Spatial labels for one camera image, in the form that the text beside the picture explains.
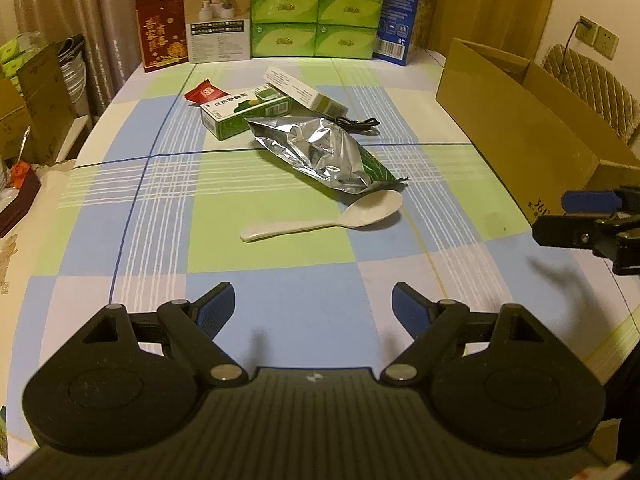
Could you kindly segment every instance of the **tablecloth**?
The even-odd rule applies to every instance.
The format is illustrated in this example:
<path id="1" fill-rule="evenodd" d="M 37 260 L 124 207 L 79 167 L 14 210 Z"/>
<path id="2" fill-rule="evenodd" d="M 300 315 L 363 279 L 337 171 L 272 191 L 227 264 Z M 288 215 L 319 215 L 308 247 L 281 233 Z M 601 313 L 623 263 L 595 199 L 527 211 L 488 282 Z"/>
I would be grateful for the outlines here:
<path id="1" fill-rule="evenodd" d="M 381 121 L 377 134 L 355 137 L 410 178 L 398 215 L 364 230 L 240 240 L 252 222 L 330 218 L 353 200 L 295 174 L 248 132 L 217 141 L 183 97 L 204 78 L 227 91 L 258 86 L 270 64 L 343 102 L 350 118 Z M 150 311 L 222 281 L 237 304 L 216 343 L 248 370 L 379 374 L 411 342 L 390 305 L 393 285 L 407 282 L 473 310 L 524 304 L 605 381 L 639 339 L 640 280 L 614 277 L 588 251 L 537 246 L 435 101 L 441 73 L 427 52 L 408 67 L 301 58 L 135 72 L 82 149 L 31 276 L 14 290 L 22 301 L 12 353 L 0 356 L 12 461 L 34 446 L 24 385 L 98 309 Z"/>

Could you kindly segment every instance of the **beige curtain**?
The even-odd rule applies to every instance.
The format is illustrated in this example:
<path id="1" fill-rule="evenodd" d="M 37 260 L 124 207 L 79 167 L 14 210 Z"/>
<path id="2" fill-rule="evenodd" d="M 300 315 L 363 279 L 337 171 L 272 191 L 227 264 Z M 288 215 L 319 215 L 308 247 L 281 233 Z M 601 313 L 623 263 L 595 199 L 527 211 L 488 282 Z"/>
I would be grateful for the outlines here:
<path id="1" fill-rule="evenodd" d="M 533 59 L 552 0 L 438 0 L 429 48 L 444 56 L 451 38 Z"/>
<path id="2" fill-rule="evenodd" d="M 140 64 L 136 0 L 15 0 L 18 28 L 48 41 L 84 34 L 88 93 L 101 114 Z"/>

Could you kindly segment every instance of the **red candy wrapper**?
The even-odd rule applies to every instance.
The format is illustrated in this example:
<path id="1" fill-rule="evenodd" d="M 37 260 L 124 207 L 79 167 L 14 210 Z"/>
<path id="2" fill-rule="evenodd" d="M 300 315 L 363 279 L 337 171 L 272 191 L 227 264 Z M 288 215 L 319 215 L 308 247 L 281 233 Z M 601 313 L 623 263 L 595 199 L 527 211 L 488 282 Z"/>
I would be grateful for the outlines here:
<path id="1" fill-rule="evenodd" d="M 191 92 L 185 94 L 184 97 L 187 101 L 203 105 L 204 103 L 208 103 L 214 99 L 219 99 L 225 95 L 228 95 L 228 93 L 220 88 L 216 88 L 211 84 L 211 81 L 205 79 L 202 83 L 196 86 L 196 88 L 191 90 Z"/>

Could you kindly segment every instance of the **blue box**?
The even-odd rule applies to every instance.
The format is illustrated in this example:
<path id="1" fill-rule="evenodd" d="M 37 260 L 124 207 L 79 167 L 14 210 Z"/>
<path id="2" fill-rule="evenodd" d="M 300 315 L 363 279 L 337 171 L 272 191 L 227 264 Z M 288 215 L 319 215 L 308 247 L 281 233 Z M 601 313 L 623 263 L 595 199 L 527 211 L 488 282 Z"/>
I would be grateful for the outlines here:
<path id="1" fill-rule="evenodd" d="M 427 47 L 436 0 L 384 0 L 373 57 L 406 65 Z"/>

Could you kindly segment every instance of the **electrical outlet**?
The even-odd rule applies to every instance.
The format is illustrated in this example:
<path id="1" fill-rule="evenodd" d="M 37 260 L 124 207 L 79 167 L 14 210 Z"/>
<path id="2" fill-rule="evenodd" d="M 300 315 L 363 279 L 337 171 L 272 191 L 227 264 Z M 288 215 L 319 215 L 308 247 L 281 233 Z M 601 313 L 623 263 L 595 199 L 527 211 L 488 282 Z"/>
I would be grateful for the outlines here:
<path id="1" fill-rule="evenodd" d="M 578 28 L 575 30 L 575 37 L 581 42 L 586 43 L 589 46 L 593 46 L 600 27 L 596 22 L 589 18 L 585 18 L 584 16 L 580 16 L 580 21 L 591 23 L 591 28 L 585 27 L 582 23 L 579 23 Z"/>
<path id="2" fill-rule="evenodd" d="M 600 27 L 596 34 L 596 41 L 593 43 L 593 47 L 607 59 L 613 59 L 616 55 L 619 42 L 620 40 L 613 32 L 608 31 L 604 27 Z"/>

